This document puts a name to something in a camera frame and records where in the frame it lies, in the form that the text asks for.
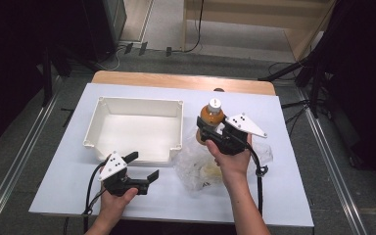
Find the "orange bottle with white cap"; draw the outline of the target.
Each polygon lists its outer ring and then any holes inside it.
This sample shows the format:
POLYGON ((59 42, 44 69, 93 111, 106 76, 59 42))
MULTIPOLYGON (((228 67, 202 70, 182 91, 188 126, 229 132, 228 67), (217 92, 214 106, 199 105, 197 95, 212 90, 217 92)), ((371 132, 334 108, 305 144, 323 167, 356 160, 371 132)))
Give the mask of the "orange bottle with white cap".
MULTIPOLYGON (((216 130, 216 128, 224 120, 224 112, 221 108, 221 101, 217 98, 210 99, 210 101, 201 109, 199 117, 203 121, 205 121, 208 125, 212 126, 213 130, 216 130)), ((205 145, 205 141, 203 139, 198 138, 197 132, 196 132, 197 141, 200 144, 205 145)))

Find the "clear plastic bag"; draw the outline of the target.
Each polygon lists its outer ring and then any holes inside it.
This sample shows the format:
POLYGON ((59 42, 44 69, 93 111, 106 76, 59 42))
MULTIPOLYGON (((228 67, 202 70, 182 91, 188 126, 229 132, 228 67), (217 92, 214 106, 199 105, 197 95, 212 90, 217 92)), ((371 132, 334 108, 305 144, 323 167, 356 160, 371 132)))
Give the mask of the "clear plastic bag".
POLYGON ((222 183, 222 173, 214 156, 196 138, 197 128, 191 128, 183 140, 182 150, 173 166, 186 190, 194 192, 222 183))

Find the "white table cover sheet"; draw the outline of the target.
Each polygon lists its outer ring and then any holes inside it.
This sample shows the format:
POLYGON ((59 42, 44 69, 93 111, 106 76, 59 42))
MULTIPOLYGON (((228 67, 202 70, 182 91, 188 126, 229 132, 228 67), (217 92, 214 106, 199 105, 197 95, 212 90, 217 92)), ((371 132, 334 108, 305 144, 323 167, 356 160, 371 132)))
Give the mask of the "white table cover sheet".
MULTIPOLYGON (((311 227, 311 212, 305 189, 285 126, 277 97, 246 93, 214 92, 190 89, 159 88, 131 85, 86 85, 70 124, 40 184, 30 211, 60 216, 82 215, 86 201, 100 190, 96 166, 102 162, 94 150, 83 146, 83 140, 101 97, 181 100, 183 102, 183 140, 201 108, 212 98, 222 103, 229 117, 245 113, 267 133, 253 140, 255 150, 269 146, 273 155, 263 178, 248 172, 248 182, 255 201, 262 204, 263 219, 268 225, 311 227)), ((159 178, 146 195, 136 197, 125 209, 127 219, 169 220, 230 223, 233 220, 230 199, 223 184, 188 191, 173 166, 134 165, 128 176, 144 178, 159 170, 159 178)))

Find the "white plastic tray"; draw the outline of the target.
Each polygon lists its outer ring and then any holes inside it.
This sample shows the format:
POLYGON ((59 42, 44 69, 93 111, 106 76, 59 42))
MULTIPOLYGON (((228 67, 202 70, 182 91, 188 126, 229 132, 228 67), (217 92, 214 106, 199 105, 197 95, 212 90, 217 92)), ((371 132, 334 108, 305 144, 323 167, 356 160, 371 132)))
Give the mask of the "white plastic tray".
POLYGON ((182 150, 182 132, 181 100, 101 97, 83 146, 101 161, 137 152, 134 165, 168 165, 182 150))

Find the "black metal stand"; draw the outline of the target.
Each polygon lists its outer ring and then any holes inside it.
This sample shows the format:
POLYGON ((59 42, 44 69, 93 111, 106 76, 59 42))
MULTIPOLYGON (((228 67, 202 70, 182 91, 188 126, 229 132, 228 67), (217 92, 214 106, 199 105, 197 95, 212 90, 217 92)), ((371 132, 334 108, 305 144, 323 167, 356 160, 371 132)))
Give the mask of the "black metal stand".
POLYGON ((321 54, 316 50, 310 52, 306 57, 291 64, 285 69, 267 77, 259 78, 258 81, 272 82, 285 74, 296 71, 297 69, 300 69, 299 74, 295 78, 295 84, 297 87, 304 88, 308 85, 309 81, 312 80, 308 106, 312 115, 315 118, 318 118, 318 94, 321 79, 324 75, 325 65, 321 63, 321 54))

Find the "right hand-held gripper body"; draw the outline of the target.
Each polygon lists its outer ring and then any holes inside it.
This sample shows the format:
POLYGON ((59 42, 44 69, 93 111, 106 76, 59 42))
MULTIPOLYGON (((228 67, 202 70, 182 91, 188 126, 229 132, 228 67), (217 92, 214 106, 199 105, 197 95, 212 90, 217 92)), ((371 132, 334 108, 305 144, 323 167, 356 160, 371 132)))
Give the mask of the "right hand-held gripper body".
POLYGON ((247 148, 249 134, 261 138, 267 137, 267 133, 245 113, 224 119, 229 127, 221 131, 220 124, 208 139, 204 139, 211 140, 222 154, 234 156, 243 152, 247 148))

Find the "light wooden shelf unit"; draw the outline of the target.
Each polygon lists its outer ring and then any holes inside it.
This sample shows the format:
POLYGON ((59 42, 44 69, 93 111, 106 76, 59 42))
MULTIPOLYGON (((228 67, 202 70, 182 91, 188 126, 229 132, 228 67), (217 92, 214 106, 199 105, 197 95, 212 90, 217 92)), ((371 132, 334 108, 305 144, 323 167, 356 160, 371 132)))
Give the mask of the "light wooden shelf unit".
POLYGON ((337 0, 183 0, 182 49, 187 21, 250 24, 285 29, 296 61, 329 24, 337 0))

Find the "black cabinet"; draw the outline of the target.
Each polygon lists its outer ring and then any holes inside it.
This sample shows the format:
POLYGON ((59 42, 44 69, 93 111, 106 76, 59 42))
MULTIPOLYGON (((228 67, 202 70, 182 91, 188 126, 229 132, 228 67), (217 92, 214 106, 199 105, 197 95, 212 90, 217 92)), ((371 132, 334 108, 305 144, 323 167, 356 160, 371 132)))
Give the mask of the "black cabinet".
POLYGON ((97 62, 116 51, 127 19, 123 0, 82 0, 97 62))

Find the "metal floor rail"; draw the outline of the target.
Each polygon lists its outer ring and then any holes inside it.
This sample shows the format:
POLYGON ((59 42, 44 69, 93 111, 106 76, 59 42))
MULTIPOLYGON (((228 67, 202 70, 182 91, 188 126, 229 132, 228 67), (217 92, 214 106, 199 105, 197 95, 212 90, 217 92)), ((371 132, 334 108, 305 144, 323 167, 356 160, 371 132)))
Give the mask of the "metal floor rail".
POLYGON ((353 199, 352 193, 350 192, 348 185, 335 160, 335 156, 326 139, 321 123, 312 111, 313 101, 309 99, 309 96, 302 88, 298 89, 298 94, 302 100, 306 100, 306 118, 320 150, 322 159, 325 162, 329 177, 335 188, 341 207, 351 228, 352 234, 368 235, 366 226, 360 216, 360 212, 353 199))
POLYGON ((29 130, 23 144, 18 150, 9 170, 7 171, 2 183, 0 184, 0 214, 5 208, 23 170, 31 155, 31 152, 40 137, 40 134, 51 115, 59 94, 55 94, 43 107, 29 130))

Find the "black metal post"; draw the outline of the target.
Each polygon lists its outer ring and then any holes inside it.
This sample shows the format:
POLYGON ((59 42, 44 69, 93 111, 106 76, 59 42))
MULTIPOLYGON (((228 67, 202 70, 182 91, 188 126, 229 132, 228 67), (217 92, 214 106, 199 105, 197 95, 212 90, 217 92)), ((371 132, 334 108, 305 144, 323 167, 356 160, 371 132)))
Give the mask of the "black metal post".
POLYGON ((47 48, 43 51, 43 62, 42 62, 42 68, 43 68, 43 91, 44 91, 44 98, 43 98, 43 107, 46 107, 52 97, 52 74, 51 74, 51 61, 50 61, 50 55, 49 50, 47 48))

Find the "person's left hand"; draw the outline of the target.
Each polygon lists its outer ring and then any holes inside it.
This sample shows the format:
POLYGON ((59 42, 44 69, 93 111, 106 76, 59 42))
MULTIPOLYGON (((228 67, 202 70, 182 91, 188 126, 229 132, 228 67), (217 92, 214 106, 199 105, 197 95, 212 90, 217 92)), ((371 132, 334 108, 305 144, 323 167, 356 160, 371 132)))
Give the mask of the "person's left hand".
POLYGON ((125 207, 134 199, 138 190, 130 188, 122 196, 111 195, 108 191, 101 196, 99 216, 105 221, 117 223, 125 210, 125 207))

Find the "person's right hand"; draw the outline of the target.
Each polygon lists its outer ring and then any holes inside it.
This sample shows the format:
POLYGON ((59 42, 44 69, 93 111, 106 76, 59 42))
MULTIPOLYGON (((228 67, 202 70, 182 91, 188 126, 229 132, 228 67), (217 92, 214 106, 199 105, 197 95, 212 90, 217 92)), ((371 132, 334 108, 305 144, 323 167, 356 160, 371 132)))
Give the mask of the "person's right hand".
POLYGON ((251 159, 249 150, 244 150, 237 155, 231 156, 222 154, 211 140, 206 141, 206 146, 220 168, 226 187, 247 181, 247 170, 251 159))

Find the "wooden table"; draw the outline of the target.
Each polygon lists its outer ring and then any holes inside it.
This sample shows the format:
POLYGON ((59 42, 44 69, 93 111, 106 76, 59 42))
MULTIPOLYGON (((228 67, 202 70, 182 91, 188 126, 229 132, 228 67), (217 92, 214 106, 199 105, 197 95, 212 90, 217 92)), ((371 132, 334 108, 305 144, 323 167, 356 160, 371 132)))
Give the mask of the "wooden table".
POLYGON ((205 75, 100 70, 94 74, 92 83, 207 91, 220 88, 225 92, 276 95, 274 86, 270 82, 205 75))

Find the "dark curtain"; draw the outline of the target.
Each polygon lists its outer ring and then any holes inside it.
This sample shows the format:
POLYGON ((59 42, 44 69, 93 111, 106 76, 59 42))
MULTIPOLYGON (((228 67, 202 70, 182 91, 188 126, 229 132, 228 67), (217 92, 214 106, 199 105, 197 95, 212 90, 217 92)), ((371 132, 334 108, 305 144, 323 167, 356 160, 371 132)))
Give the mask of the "dark curtain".
POLYGON ((69 0, 0 0, 0 137, 37 92, 43 91, 43 51, 51 68, 71 72, 57 45, 57 23, 69 0))
POLYGON ((352 151, 376 171, 376 0, 338 0, 327 89, 358 140, 352 151))

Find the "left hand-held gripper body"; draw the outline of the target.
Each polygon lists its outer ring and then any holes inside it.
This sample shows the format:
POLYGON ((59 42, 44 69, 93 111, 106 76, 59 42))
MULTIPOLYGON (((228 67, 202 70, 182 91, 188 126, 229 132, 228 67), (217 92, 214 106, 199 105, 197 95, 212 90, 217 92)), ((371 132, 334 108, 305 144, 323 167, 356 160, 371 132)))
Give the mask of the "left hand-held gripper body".
POLYGON ((99 180, 111 194, 122 196, 130 188, 136 188, 138 195, 146 195, 151 183, 146 179, 132 179, 127 175, 128 164, 117 152, 113 152, 106 159, 99 180))

